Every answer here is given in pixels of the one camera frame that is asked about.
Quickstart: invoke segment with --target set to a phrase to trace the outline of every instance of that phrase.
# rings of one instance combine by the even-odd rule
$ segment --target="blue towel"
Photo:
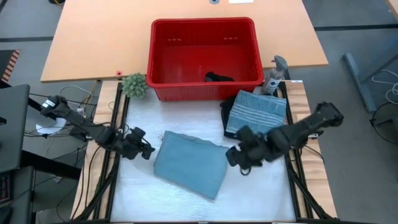
[[[229,113],[226,131],[236,133],[246,125],[254,133],[267,133],[272,128],[283,125],[285,115],[286,99],[241,90]]]
[[[224,180],[227,147],[166,131],[154,162],[154,174],[215,199]]]

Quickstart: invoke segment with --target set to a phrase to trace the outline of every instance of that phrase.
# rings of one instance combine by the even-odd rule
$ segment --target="white table surface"
[[[273,221],[295,220],[284,158],[253,168],[248,176],[230,167],[215,200],[209,200],[154,175],[154,161],[169,130],[231,147],[223,136],[220,101],[161,102],[149,89],[143,100],[131,100],[127,124],[139,127],[156,149],[121,159],[111,221]]]

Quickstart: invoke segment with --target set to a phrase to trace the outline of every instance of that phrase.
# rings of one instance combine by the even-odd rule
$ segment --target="red plastic basket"
[[[214,72],[235,82],[205,82]],[[264,80],[250,18],[159,19],[152,23],[148,85],[159,100],[225,100]]]

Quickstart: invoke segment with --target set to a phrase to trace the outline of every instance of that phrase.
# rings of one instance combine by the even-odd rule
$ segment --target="gray floor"
[[[363,24],[392,24],[396,19],[383,0],[304,0],[314,26],[347,26]],[[39,37],[53,35],[61,8],[44,0],[9,0],[0,14],[0,38]],[[398,39],[398,30],[356,30],[317,32],[329,60],[328,67],[291,69],[293,79],[302,79],[310,106],[331,101],[344,114],[340,128],[325,131],[320,138],[322,154],[338,216],[357,222],[397,223],[398,220],[398,148],[382,140],[369,123],[371,114],[364,109],[346,65],[341,61],[344,53],[351,52],[359,66],[364,67],[372,57]],[[21,49],[21,57],[11,77],[11,85],[28,83],[31,92],[54,95],[65,85],[78,85],[90,89],[93,82],[41,83],[40,76],[51,42],[0,43],[2,49]],[[389,67],[398,72],[398,62]],[[381,79],[396,82],[394,77]],[[372,84],[377,104],[385,102],[384,92],[391,86]],[[66,91],[69,99],[82,100],[86,95],[78,91]],[[389,106],[383,113],[396,112]],[[42,119],[36,111],[29,110],[27,130]],[[395,135],[394,131],[386,134]],[[82,145],[73,138],[54,140],[45,153],[50,140],[27,138],[26,150],[54,158],[75,150]],[[64,157],[63,162],[74,164],[76,155]],[[38,179],[48,178],[38,174]],[[54,207],[75,186],[74,181],[47,182],[37,187],[35,210],[40,223],[61,221]],[[59,206],[60,216],[67,219],[71,212],[75,192]]]

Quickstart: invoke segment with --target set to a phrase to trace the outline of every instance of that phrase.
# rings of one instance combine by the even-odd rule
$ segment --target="green succulent plant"
[[[142,99],[147,94],[146,75],[140,73],[131,74],[123,78],[122,85],[123,93],[130,98]]]

